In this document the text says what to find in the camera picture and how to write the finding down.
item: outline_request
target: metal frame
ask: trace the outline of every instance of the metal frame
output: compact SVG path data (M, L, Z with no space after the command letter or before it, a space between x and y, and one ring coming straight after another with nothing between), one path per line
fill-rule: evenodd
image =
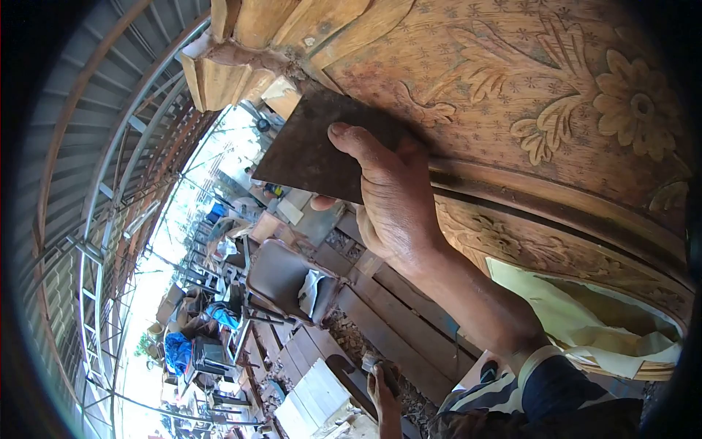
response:
M139 104L142 102L144 97L146 96L147 92L151 89L153 84L155 83L156 79L161 75L161 73L164 71L166 66L173 60L175 55L178 53L178 51L186 44L190 42L192 37L194 37L196 34L198 34L201 30L205 28L205 26L209 23L209 19L201 20L200 23L197 25L189 28L187 32L184 31L184 34L181 35L181 38L176 39L170 46L170 51L167 51L164 55L161 57L160 62L153 66L155 68L152 68L152 74L150 77L145 78L145 81L141 81L143 84L140 89L135 90L135 98L131 101L131 104L128 106L128 108L125 108L122 111L122 118L121 122L119 123L117 127L117 132L115 133L115 136L112 137L112 141L108 145L106 154L104 155L101 163L98 166L98 172L97 175L93 178L93 182L91 184L91 187L88 192L88 197L86 198L86 206L84 206L84 209L87 207L87 214L86 214L86 221L85 221L85 228L83 230L82 236L78 239L76 238L71 238L73 241L75 241L75 246L76 248L80 251L79 255L79 261L78 261L78 298L79 298L79 315L80 315L80 322L79 322L79 331L81 334L81 338L83 341L83 351L84 351L84 356L86 359L86 363L88 365L88 370L87 370L87 375L90 379L94 379L94 377L99 377L100 382L102 384L103 388L110 388L110 380L107 378L107 373L105 370L105 359L103 358L103 353L104 350L102 349L102 344L105 342L102 340L102 334L100 330L100 318L101 318L101 303L102 303L102 281L103 281L103 264L102 262L104 261L106 257L106 253L108 252L108 242L110 240L112 228L114 225L115 217L117 215L118 211L121 211L123 209L122 204L121 204L121 199L122 195L124 194L124 190L126 189L127 183L129 182L131 178L131 174L136 167L136 164L138 160L140 159L141 152L143 151L144 147L147 144L147 141L150 139L152 136L154 130L156 127L159 125L161 122L161 119L163 116L166 114L166 111L168 108L171 106L173 101L176 99L176 97L180 94L180 92L183 90L185 87L186 81L185 81L185 76L182 76L178 82L173 86L171 91L168 93L165 101L163 102L162 105L159 106L159 109L157 110L156 114L153 116L151 119L151 122L148 124L146 129L141 133L141 138L138 141L138 144L135 147L134 152L132 153L128 164L125 166L124 172L121 176L121 179L119 181L119 184L117 186L117 191L112 194L112 203L110 207L110 211L107 214L107 222L105 224L105 227L102 230L95 230L93 227L91 227L92 224L92 216L94 215L95 211L95 205L98 200L98 194L101 192L100 187L102 185L102 182L105 178L105 174L107 173L107 169L110 165L110 161L112 160L112 156L117 150L117 147L119 146L122 137L126 134L126 130L128 129L128 121L129 117L134 113L135 109ZM100 248L96 248L91 244L91 240L94 240L95 238L98 237L99 234L102 234L102 237L100 239ZM95 273L95 280L92 285L93 291L91 291L89 288L86 288L85 285L85 278L84 275L86 271L92 270ZM85 312L87 309L87 303L88 301L92 301L94 303L94 324L90 325L86 321L86 316ZM115 356L111 352L106 352L108 356L115 357L115 360L119 360L119 354L120 352L117 352L117 356Z

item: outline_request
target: metal pole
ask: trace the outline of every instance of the metal pole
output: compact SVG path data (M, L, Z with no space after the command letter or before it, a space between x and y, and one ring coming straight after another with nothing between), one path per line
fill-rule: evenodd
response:
M186 414L173 413L173 412L169 412L168 410L157 409L156 407L151 407L151 406L149 406L149 405L142 404L141 402L137 402L137 401L135 401L135 400L133 400L133 399L127 398L126 396L120 395L119 393L114 393L114 395L117 396L117 397L119 397L119 398L122 398L123 400L127 400L127 401L129 401L129 402L132 402L133 404L136 404L136 405L139 405L139 406L141 406L141 407L144 407L145 409L150 409L150 410L154 410L155 412L158 412L158 413L161 413L161 414L165 414L166 416L171 416L171 417L181 418L181 419L188 419L188 420L190 420L190 421L214 422L212 419L208 419L208 418L197 418L197 417L194 417L194 416L187 416ZM259 425L263 425L263 422L233 422L233 421L228 421L227 424L229 424L229 425L242 425L242 426L247 426L247 425L248 425L248 426L259 426Z

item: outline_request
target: wooden plank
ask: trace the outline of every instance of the wooden plank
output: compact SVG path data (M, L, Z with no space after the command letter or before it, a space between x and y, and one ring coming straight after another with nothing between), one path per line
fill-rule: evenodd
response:
M376 271L384 264L384 260L370 250L363 252L355 267L368 277L373 277Z
M300 352L302 352L302 354L305 356L305 360L307 360L307 363L309 363L310 366L316 363L318 359L324 359L322 353L319 352L319 349L317 349L317 345L314 344L314 341L312 341L310 335L303 328L300 328L295 333L293 340L300 349Z
M290 340L285 347L287 348L288 352L290 353L290 358L293 359L293 362L295 363L295 366L297 366L298 370L300 371L300 375L305 376L308 370L312 367L314 363L309 363L305 359L305 356L303 355L302 351L298 347L298 344L295 342L295 340Z
M278 358L280 359L280 363L283 364L283 369L281 373L290 378L290 381L293 383L293 386L295 386L303 378L303 375L300 373L298 367L295 366L295 362L291 358L290 352L288 352L287 347L283 348L283 350L280 351Z
M290 333L293 331L294 326L291 323L285 323L284 325L273 325L273 330L275 331L280 344L285 346L289 339Z
M453 388L452 382L390 329L351 288L341 290L338 304L381 354L402 367L402 374L424 396L436 405L444 401Z
M263 367L263 359L261 358L260 352L258 350L258 344L256 343L256 335L249 334L249 337L246 339L246 345L245 349L246 352L249 354L246 356L248 359L248 362L252 365L258 365L259 367L251 367L251 366L246 366L247 369L252 369L253 376L256 378L256 381L259 383L262 383L263 380L265 379L265 374L266 370Z
M332 355L341 355L349 364L353 364L353 361L346 355L346 352L336 343L334 337L331 336L329 330L322 330L316 327L304 327L303 329L307 331L307 335L314 341L314 345L319 349L319 352L322 353L324 359Z
M358 231L358 222L356 222L356 213L351 211L346 211L339 218L339 222L336 224L336 228L349 235L352 240L363 244L363 238L361 238L361 233Z
M352 287L356 295L451 382L458 383L475 364L475 359L458 350L375 280L356 268L349 279L356 283Z
M322 242L312 258L322 267L325 267L340 276L346 276L352 267L352 264L348 259L341 256L326 242Z
M455 340L458 335L458 345L465 349L474 360L482 355L482 350L462 337L458 330L458 323L438 303L429 299L388 264L381 264L373 275L373 279L451 340Z
M276 341L275 336L273 335L273 325L269 325L268 323L264 322L255 322L254 326L256 327L258 337L260 339L261 345L263 345L263 349L265 350L266 356L268 356L268 359L271 362L274 362L275 359L278 358L281 346L278 345L278 342Z

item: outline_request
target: tree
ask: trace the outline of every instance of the tree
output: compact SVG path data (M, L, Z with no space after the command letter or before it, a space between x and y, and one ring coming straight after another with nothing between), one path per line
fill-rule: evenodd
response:
M142 355L149 355L146 349L149 347L149 345L151 345L151 343L151 339L146 334L146 332L144 334L141 334L139 343L136 345L136 350L134 351L134 356L140 357Z

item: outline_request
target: blue plastic bag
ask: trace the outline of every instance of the blue plastic bag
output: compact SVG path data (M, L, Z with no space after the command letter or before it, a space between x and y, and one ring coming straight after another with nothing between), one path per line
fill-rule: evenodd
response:
M180 332L171 332L164 339L164 350L166 351L168 367L174 371L176 376L184 374L192 355L190 340Z

